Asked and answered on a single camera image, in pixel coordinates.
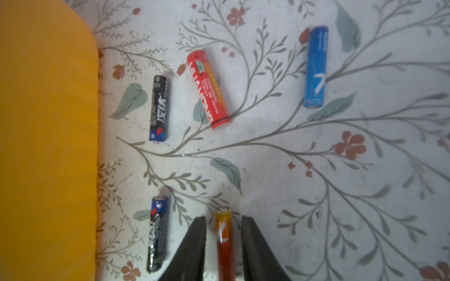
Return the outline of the yellow plastic storage box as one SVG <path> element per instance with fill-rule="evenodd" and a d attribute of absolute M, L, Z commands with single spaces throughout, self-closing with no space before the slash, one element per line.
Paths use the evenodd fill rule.
<path fill-rule="evenodd" d="M 63 1 L 1 2 L 1 279 L 92 281 L 98 54 Z"/>

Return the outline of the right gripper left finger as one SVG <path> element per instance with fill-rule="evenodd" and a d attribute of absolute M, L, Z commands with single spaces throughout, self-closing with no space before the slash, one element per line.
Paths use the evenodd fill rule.
<path fill-rule="evenodd" d="M 159 281 L 203 280 L 206 232 L 206 218 L 196 217 Z"/>

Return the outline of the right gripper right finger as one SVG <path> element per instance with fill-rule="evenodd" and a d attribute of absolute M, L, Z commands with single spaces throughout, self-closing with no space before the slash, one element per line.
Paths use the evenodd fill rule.
<path fill-rule="evenodd" d="M 252 217 L 241 218 L 245 281 L 290 281 Z"/>

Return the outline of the red battery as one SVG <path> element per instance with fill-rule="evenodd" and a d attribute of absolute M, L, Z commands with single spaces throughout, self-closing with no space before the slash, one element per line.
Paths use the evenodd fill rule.
<path fill-rule="evenodd" d="M 200 102 L 213 130 L 231 123 L 226 102 L 214 76 L 213 69 L 203 50 L 192 52 L 187 57 L 187 64 L 198 89 Z"/>

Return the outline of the orange white battery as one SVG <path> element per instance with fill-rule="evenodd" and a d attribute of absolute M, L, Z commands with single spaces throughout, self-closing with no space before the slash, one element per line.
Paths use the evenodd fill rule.
<path fill-rule="evenodd" d="M 216 210 L 215 217 L 219 280 L 235 281 L 232 211 L 229 207 L 220 207 Z"/>

